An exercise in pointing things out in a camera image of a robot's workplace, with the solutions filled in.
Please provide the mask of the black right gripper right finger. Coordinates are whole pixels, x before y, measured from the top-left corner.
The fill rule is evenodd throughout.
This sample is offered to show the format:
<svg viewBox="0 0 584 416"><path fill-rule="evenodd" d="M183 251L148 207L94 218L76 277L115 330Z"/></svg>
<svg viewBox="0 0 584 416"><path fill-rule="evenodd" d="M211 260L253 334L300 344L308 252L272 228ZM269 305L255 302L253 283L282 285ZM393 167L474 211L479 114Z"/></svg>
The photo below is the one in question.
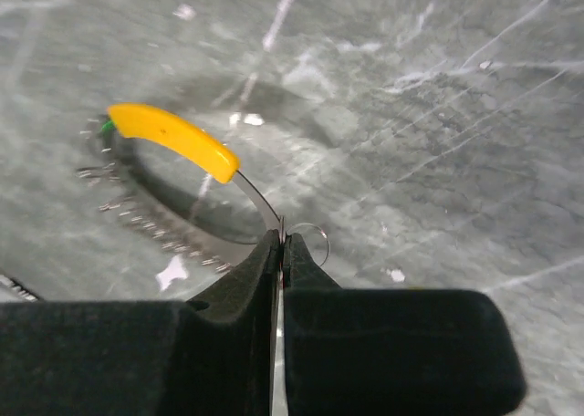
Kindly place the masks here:
<svg viewBox="0 0 584 416"><path fill-rule="evenodd" d="M292 415L506 415L527 395L507 323L465 289L339 286L298 234L284 245Z"/></svg>

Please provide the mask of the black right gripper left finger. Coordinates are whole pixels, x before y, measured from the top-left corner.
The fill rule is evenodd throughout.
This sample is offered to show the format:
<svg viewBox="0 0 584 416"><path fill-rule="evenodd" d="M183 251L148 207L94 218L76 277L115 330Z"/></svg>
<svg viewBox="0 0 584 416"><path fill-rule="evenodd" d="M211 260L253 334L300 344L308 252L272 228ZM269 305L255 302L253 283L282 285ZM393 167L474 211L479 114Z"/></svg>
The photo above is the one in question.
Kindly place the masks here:
<svg viewBox="0 0 584 416"><path fill-rule="evenodd" d="M267 415L279 237L186 301L1 306L4 415Z"/></svg>

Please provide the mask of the large keyring with yellow handle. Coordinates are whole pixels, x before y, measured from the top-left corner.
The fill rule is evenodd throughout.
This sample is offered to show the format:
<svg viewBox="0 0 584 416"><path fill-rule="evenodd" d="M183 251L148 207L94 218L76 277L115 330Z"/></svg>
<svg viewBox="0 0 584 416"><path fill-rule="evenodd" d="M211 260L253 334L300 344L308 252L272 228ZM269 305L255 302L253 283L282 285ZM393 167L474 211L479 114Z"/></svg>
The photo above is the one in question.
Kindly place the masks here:
<svg viewBox="0 0 584 416"><path fill-rule="evenodd" d="M237 156L188 120L147 104L118 103L109 106L105 121L91 122L84 134L101 164L79 168L77 176L95 182L118 182L126 190L102 204L100 210L119 210L120 219L159 241L165 251L197 258L202 265L214 266L216 272L223 273L243 262L255 245L211 234L165 204L137 174L138 163L130 157L134 140L162 146L202 168L217 182L235 184L254 204L267 230L284 231L282 218L240 172Z"/></svg>

